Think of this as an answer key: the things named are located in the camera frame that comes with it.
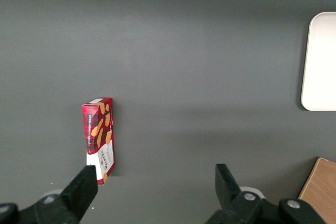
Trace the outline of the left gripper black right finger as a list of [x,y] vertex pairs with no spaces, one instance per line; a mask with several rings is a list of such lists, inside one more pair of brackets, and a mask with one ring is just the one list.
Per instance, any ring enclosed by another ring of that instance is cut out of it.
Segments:
[[207,223],[325,223],[303,200],[281,199],[274,205],[255,192],[241,190],[226,164],[215,167],[215,190],[221,209]]

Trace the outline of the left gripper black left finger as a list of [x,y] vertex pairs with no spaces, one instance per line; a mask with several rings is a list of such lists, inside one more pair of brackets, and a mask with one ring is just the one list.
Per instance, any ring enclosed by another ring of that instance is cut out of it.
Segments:
[[98,192],[96,167],[85,166],[59,194],[49,194],[19,210],[1,204],[1,223],[80,223]]

